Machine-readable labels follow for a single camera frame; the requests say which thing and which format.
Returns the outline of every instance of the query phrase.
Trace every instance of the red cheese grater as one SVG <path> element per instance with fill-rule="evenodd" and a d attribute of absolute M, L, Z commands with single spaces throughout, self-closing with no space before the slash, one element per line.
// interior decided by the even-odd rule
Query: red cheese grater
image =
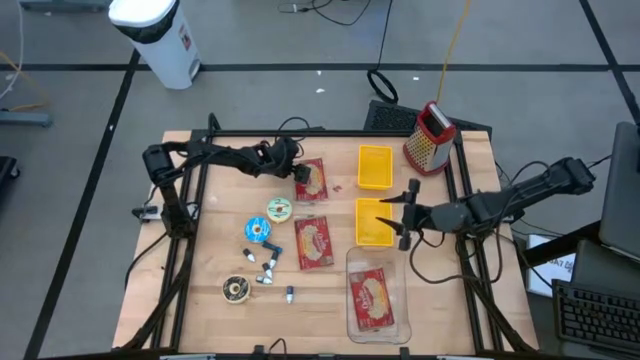
<path fill-rule="evenodd" d="M 422 175 L 439 173 L 449 163 L 449 151 L 456 127 L 440 111 L 435 101 L 418 114 L 415 131 L 402 147 L 409 164 Z"/>

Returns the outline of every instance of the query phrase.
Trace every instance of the clear plastic container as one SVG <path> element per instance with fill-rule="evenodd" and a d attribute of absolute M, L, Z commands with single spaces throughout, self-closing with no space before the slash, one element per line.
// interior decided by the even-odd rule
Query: clear plastic container
<path fill-rule="evenodd" d="M 354 289 L 361 288 L 361 274 L 382 269 L 384 287 L 388 295 L 393 323 L 361 328 L 356 315 Z M 411 339 L 411 325 L 407 306 L 405 256 L 395 248 L 354 247 L 347 252 L 347 334 L 356 343 L 404 344 Z"/>

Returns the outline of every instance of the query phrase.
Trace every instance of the white cap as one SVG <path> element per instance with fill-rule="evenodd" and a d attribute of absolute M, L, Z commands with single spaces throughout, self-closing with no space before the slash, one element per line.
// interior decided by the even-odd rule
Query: white cap
<path fill-rule="evenodd" d="M 156 24 L 171 10 L 176 0 L 114 0 L 109 19 L 114 25 L 143 28 Z"/>

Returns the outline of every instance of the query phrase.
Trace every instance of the yellow cable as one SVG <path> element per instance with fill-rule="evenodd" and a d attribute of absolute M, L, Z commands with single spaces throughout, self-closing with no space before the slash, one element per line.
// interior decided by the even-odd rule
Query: yellow cable
<path fill-rule="evenodd" d="M 38 83 L 35 82 L 35 80 L 33 80 L 29 75 L 25 74 L 24 72 L 22 72 L 22 70 L 20 70 L 18 68 L 18 66 L 11 61 L 11 59 L 2 51 L 0 51 L 0 58 L 2 58 L 7 64 L 9 64 L 9 66 L 11 66 L 15 71 L 16 71 L 16 75 L 15 76 L 22 76 L 25 80 L 27 80 L 27 82 L 34 88 L 36 89 L 39 93 L 40 96 L 42 96 L 42 98 L 44 99 L 43 102 L 38 103 L 38 104 L 27 104 L 27 105 L 19 105 L 19 106 L 15 106 L 12 107 L 11 109 L 9 109 L 9 111 L 19 111 L 19 110 L 33 110 L 33 109 L 37 109 L 43 106 L 47 106 L 49 104 L 49 96 L 47 95 L 47 92 L 44 91 L 39 85 Z"/>
<path fill-rule="evenodd" d="M 451 39 L 451 43 L 449 44 L 449 50 L 447 51 L 447 57 L 444 59 L 444 65 L 442 65 L 442 73 L 440 74 L 440 85 L 438 85 L 438 95 L 436 96 L 436 103 L 440 103 L 440 94 L 442 93 L 442 85 L 444 84 L 444 74 L 447 72 L 447 65 L 449 64 L 449 60 L 451 59 L 451 54 L 453 53 L 453 48 L 456 46 L 456 41 L 458 41 L 458 35 L 460 35 L 460 29 L 462 29 L 462 23 L 464 19 L 469 15 L 469 7 L 471 6 L 471 0 L 467 0 L 464 4 L 464 12 L 462 16 L 460 16 L 460 20 L 458 20 L 458 26 L 456 27 L 456 32 L 453 33 L 453 39 Z"/>

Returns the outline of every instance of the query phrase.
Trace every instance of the red snack box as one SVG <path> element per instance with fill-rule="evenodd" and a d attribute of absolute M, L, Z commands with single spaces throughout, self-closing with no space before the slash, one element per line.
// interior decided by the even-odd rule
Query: red snack box
<path fill-rule="evenodd" d="M 329 198 L 327 192 L 327 182 L 324 178 L 324 166 L 322 159 L 311 159 L 300 162 L 311 168 L 311 175 L 306 184 L 296 183 L 296 200 L 298 201 L 318 201 Z"/>
<path fill-rule="evenodd" d="M 327 218 L 316 217 L 296 220 L 296 243 L 300 270 L 333 264 Z"/>
<path fill-rule="evenodd" d="M 393 325 L 387 284 L 382 268 L 349 274 L 360 331 Z"/>

